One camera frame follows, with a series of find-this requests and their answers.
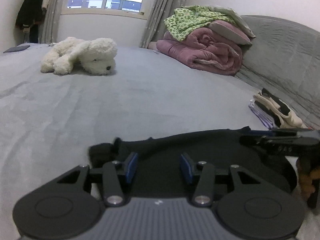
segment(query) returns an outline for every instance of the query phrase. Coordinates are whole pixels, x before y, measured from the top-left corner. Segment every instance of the plush toy leg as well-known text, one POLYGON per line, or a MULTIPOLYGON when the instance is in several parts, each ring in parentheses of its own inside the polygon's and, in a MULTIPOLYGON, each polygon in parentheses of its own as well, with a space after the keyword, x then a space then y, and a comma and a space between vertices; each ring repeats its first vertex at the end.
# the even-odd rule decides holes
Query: plush toy leg
POLYGON ((70 60, 70 55, 66 54, 58 58, 54 62, 54 73, 59 75, 70 74, 73 69, 73 62, 70 60))
POLYGON ((51 49, 46 55, 44 55, 44 58, 41 61, 41 72, 42 73, 53 72, 54 62, 58 58, 59 58, 59 53, 54 49, 51 49))

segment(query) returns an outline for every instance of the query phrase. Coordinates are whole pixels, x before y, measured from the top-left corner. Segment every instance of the stack of folded clothing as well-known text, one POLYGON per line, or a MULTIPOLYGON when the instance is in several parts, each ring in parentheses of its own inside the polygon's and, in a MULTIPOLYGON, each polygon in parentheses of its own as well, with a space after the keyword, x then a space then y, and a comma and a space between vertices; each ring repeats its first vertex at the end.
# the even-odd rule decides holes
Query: stack of folded clothing
POLYGON ((156 48, 190 68, 234 75, 241 67, 242 50, 255 37, 232 9, 184 6, 165 21, 168 31, 156 48))
POLYGON ((251 100, 249 108, 268 129, 273 127, 307 128, 286 103, 265 88, 254 95, 253 98, 254 100, 251 100))

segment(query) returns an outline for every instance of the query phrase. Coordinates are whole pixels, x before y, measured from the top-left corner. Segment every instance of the plush toy ear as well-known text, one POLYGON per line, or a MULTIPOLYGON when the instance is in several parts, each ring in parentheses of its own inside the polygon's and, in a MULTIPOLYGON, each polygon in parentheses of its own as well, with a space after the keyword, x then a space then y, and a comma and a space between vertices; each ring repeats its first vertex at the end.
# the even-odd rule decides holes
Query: plush toy ear
POLYGON ((91 41, 83 41, 79 43, 78 45, 74 46, 72 52, 70 53, 70 60, 74 61, 76 58, 81 55, 83 52, 85 52, 89 46, 91 41))

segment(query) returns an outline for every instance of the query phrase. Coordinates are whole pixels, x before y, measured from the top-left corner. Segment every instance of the white logo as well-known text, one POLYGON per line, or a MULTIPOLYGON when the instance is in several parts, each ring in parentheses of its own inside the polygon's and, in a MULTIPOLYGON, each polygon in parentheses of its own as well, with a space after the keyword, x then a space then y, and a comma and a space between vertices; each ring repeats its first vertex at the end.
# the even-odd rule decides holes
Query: white logo
POLYGON ((163 204, 163 201, 161 199, 158 199, 157 201, 155 201, 155 204, 159 206, 163 204))

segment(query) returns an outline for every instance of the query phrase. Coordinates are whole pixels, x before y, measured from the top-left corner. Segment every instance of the pink pillow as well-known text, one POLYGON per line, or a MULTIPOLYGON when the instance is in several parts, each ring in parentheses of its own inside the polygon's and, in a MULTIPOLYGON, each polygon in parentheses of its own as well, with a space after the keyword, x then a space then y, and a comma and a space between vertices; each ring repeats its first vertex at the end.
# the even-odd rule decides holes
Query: pink pillow
POLYGON ((233 41, 235 44, 252 45, 247 35, 228 22, 217 20, 210 23, 208 28, 226 39, 233 41))

